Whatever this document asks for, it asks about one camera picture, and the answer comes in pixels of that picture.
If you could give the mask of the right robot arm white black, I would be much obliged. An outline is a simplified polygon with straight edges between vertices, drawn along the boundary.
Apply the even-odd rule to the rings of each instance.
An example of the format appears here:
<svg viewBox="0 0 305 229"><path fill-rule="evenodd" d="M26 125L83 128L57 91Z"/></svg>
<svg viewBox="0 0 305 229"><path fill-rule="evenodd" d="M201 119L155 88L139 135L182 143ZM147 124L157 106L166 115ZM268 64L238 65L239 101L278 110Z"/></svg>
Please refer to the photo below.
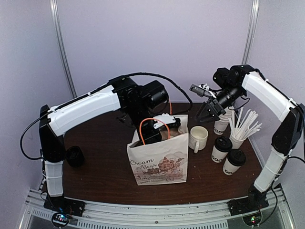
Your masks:
<svg viewBox="0 0 305 229"><path fill-rule="evenodd" d="M198 110L195 119L206 123L217 121L219 115L240 96L253 94L278 118L280 126L274 133L271 153L258 178L248 190L244 200L247 210L255 210L265 200L272 182L284 168L289 154L300 138L305 136L305 107L273 86L262 73L250 65L234 65L230 69L219 68L213 81L221 87L218 95L213 95Z"/></svg>

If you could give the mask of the white paper takeout bag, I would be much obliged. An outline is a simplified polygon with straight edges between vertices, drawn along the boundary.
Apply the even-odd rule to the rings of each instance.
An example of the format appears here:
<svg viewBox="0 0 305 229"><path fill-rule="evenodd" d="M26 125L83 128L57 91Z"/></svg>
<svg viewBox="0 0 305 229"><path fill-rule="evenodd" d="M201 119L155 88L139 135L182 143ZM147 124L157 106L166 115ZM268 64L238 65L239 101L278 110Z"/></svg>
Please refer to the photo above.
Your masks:
<svg viewBox="0 0 305 229"><path fill-rule="evenodd" d="M134 133L132 142L127 145L127 155L137 185L186 182L189 147L188 115L174 114L173 116L180 118L185 134L170 138L170 130L167 124L164 124L168 131L168 139L144 145L140 137L141 126L139 126L139 131Z"/></svg>

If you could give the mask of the stack of white paper cups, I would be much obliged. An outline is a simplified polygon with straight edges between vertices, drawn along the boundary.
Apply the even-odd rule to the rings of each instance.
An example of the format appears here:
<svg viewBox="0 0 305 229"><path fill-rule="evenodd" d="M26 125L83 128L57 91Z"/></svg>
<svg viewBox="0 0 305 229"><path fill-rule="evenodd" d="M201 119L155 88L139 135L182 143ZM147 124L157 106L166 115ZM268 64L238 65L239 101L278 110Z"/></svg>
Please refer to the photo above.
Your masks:
<svg viewBox="0 0 305 229"><path fill-rule="evenodd" d="M217 135L222 135L227 126L229 125L229 119L232 118L232 111L226 109L225 114L219 115L219 120L215 121L213 131Z"/></svg>

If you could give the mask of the stack of black cup lids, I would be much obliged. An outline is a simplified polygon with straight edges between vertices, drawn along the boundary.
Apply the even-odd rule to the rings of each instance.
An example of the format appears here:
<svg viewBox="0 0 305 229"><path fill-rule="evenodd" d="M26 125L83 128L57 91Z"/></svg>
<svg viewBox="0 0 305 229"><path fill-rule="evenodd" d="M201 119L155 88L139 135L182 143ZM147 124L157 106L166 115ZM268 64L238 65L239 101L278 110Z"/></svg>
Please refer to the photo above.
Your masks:
<svg viewBox="0 0 305 229"><path fill-rule="evenodd" d="M66 150L65 158L71 167L80 167L84 163L84 155L80 147L71 146Z"/></svg>

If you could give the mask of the cardboard two-cup carrier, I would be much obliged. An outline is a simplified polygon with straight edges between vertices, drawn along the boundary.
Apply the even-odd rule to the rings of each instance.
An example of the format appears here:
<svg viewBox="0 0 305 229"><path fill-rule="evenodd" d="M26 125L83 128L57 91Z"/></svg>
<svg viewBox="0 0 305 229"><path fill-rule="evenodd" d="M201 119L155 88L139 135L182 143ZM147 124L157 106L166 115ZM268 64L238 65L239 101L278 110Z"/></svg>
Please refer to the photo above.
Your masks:
<svg viewBox="0 0 305 229"><path fill-rule="evenodd" d="M170 138L174 138L174 137L176 137L176 136L185 134L185 131L182 129L181 126L180 126L180 127L173 127L173 128L170 128L169 130L170 130L170 132L169 132ZM163 126L163 127L161 128L160 134L161 134L161 136L162 136L162 141L168 139L168 131L167 131L167 129L166 129L165 126Z"/></svg>

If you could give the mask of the white paper cup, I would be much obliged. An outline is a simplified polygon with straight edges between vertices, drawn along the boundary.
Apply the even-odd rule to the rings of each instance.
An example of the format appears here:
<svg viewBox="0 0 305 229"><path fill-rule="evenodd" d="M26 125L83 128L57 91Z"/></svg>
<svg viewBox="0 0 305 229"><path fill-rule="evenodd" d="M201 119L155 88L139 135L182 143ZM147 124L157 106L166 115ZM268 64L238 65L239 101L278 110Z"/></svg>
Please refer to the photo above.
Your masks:
<svg viewBox="0 0 305 229"><path fill-rule="evenodd" d="M240 167L236 167L234 165L232 165L228 159L226 158L226 161L223 165L223 172L228 175L231 176L233 175Z"/></svg>
<svg viewBox="0 0 305 229"><path fill-rule="evenodd" d="M223 159L227 156L229 151L232 149L232 145L220 145L220 144L214 144L211 159L216 162L220 163L223 161Z"/></svg>

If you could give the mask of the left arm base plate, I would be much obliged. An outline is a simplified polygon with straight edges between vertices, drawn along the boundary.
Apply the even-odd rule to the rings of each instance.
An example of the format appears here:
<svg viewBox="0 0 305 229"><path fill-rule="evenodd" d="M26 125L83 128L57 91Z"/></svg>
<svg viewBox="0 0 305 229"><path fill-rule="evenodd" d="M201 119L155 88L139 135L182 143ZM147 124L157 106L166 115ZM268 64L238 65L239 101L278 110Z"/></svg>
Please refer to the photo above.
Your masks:
<svg viewBox="0 0 305 229"><path fill-rule="evenodd" d="M47 197L43 206L46 209L81 217L83 215L85 203L83 201L64 197Z"/></svg>

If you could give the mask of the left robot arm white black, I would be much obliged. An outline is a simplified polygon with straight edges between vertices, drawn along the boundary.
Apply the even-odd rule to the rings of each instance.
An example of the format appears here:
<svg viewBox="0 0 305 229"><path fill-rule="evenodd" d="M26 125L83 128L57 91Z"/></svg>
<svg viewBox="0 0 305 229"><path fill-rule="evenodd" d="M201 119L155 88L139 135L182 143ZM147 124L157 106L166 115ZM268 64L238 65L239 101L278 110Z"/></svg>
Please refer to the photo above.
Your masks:
<svg viewBox="0 0 305 229"><path fill-rule="evenodd" d="M41 108L39 135L45 164L49 202L58 212L69 204L63 197L62 165L65 159L63 136L70 129L102 114L122 110L136 128L151 118L150 110L168 100L163 84L155 80L138 85L130 76L119 76L99 88L59 106Z"/></svg>

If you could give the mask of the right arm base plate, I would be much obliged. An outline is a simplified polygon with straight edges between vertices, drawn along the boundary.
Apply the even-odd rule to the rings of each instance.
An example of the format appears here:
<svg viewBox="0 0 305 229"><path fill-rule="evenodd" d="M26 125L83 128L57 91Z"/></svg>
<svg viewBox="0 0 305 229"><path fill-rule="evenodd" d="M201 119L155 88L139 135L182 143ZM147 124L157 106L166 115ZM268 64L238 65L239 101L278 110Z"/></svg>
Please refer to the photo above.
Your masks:
<svg viewBox="0 0 305 229"><path fill-rule="evenodd" d="M231 216L258 211L269 206L267 200L263 200L258 204L250 204L249 198L231 199L227 202Z"/></svg>

